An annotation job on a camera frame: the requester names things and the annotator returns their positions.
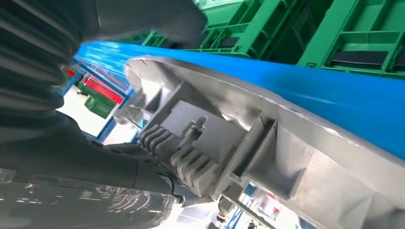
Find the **gray molded component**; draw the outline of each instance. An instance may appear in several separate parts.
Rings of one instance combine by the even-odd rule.
[[[403,161],[272,92],[201,66],[142,57],[127,63],[127,76],[148,75],[156,66],[181,83],[161,101],[144,130],[162,124],[179,100],[246,130],[222,165],[213,199],[222,193],[229,197],[229,186],[242,192],[251,181],[319,228],[403,228]],[[189,120],[171,122],[185,126]]]
[[[137,65],[126,66],[127,78],[137,91],[137,95],[129,101],[126,107],[114,113],[114,118],[120,123],[132,123],[139,126],[141,119],[146,119],[149,122],[143,129],[148,129],[149,126],[162,123],[179,100],[222,117],[222,114],[210,101],[187,83],[174,78],[173,74],[170,74],[168,79],[162,79],[162,75],[168,74],[164,65],[150,62],[139,62]],[[148,110],[150,103],[155,103],[157,109]]]
[[[188,135],[188,130],[192,132],[195,126],[203,129],[197,139]],[[224,119],[178,101],[161,125],[144,130],[139,138],[143,149],[173,168],[177,177],[198,196],[206,197],[213,191],[221,167],[245,134],[245,130]]]

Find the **small green bin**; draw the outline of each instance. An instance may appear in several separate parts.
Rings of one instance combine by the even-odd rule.
[[[111,100],[108,100],[108,98],[102,100],[100,99],[101,96],[99,96],[99,98],[94,98],[90,96],[85,102],[85,106],[89,111],[106,119],[116,106],[116,103]]]

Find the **gray plastic part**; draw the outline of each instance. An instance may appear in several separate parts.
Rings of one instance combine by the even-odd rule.
[[[180,161],[183,157],[189,154],[193,148],[191,145],[187,144],[180,148],[176,153],[174,153],[170,158],[170,163],[173,168],[177,168],[180,165]]]
[[[220,174],[217,163],[191,147],[173,155],[172,166],[177,168],[178,178],[200,197],[210,194]]]
[[[147,75],[154,72],[150,66],[162,65],[181,83],[144,131],[162,124],[179,100],[246,130],[220,165],[211,198],[218,199],[229,186],[239,187],[235,190],[240,194],[253,182],[276,193],[283,205],[318,228],[404,228],[403,161],[272,92],[198,65],[141,57],[127,63],[127,76],[134,76],[132,69]],[[190,123],[174,118],[171,122]],[[172,165],[181,166],[181,160],[173,158]],[[185,177],[190,184],[191,178]],[[220,201],[222,209],[231,206]]]
[[[204,131],[192,146],[222,165],[233,148],[244,138],[246,134],[244,129],[184,101],[179,101],[171,109],[170,115],[161,126],[181,136],[190,123],[197,123],[201,117],[206,120],[202,125]]]

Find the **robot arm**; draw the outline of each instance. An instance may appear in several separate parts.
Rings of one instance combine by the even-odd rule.
[[[172,184],[142,158],[85,139],[72,118],[55,111],[64,102],[53,86],[64,82],[60,69],[70,66],[82,42],[153,29],[192,44],[206,25],[205,15],[191,0],[5,0],[0,5],[0,174],[8,177],[0,184],[0,228],[159,224],[166,214],[150,214],[147,207],[157,197],[161,209],[150,210],[170,209]],[[103,196],[101,187],[115,188]],[[142,220],[132,221],[142,209],[146,212],[135,217]],[[116,214],[109,216],[111,210]]]

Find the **green crate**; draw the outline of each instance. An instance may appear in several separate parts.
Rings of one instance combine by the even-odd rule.
[[[109,116],[115,105],[116,103],[114,102],[106,102],[105,100],[103,101],[100,98],[94,98],[92,96],[90,96],[85,102],[85,106],[89,111],[104,119]]]
[[[332,3],[333,0],[308,0],[308,5],[312,13],[312,19],[316,28],[319,27]]]
[[[246,0],[209,8],[203,10],[209,26],[200,47],[182,49],[296,64],[316,30],[312,11],[306,0]],[[155,32],[143,45],[181,48]]]
[[[298,65],[405,76],[405,1],[334,1]]]
[[[93,96],[95,99],[102,101],[103,103],[109,105],[109,106],[115,106],[117,105],[116,102],[112,101],[111,99],[107,98],[105,95],[101,93],[97,93],[97,95]]]

